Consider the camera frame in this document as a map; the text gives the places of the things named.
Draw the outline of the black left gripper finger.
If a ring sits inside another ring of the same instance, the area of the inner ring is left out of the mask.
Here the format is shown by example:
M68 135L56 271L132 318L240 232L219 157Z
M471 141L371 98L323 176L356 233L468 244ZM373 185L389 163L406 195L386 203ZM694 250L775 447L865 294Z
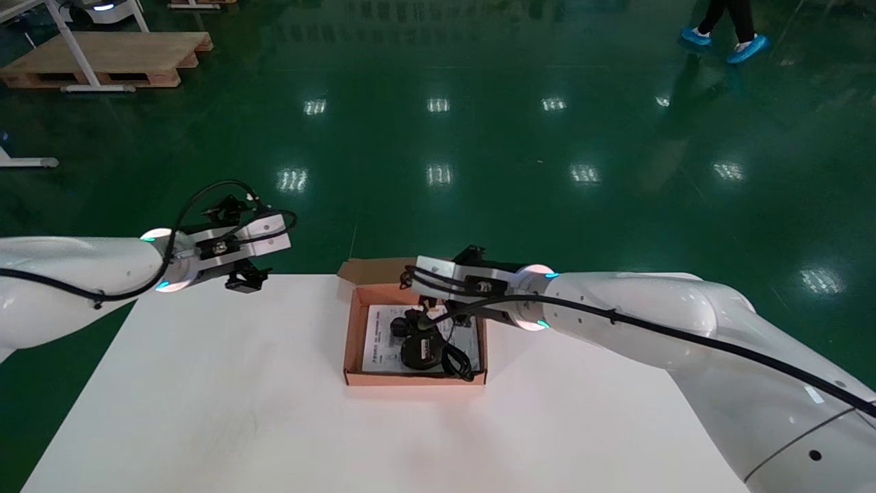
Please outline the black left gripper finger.
M245 213L253 212L255 207L245 200L228 194L213 206L204 210L204 218L209 221L241 221Z
M241 264L229 273L224 287L242 294L259 292L271 272L272 268L259 269L254 264Z

